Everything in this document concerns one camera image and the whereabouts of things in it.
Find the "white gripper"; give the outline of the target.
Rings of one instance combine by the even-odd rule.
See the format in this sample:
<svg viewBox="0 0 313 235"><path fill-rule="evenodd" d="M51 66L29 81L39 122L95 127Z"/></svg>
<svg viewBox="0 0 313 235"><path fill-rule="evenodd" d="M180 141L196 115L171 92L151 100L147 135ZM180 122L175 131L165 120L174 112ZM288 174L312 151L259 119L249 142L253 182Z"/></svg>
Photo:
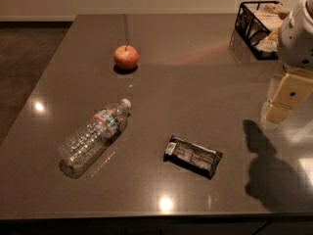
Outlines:
<svg viewBox="0 0 313 235"><path fill-rule="evenodd" d="M313 0L299 0L284 19L278 57L297 69L271 80L260 114L263 121L273 124L286 120L313 92Z"/></svg>

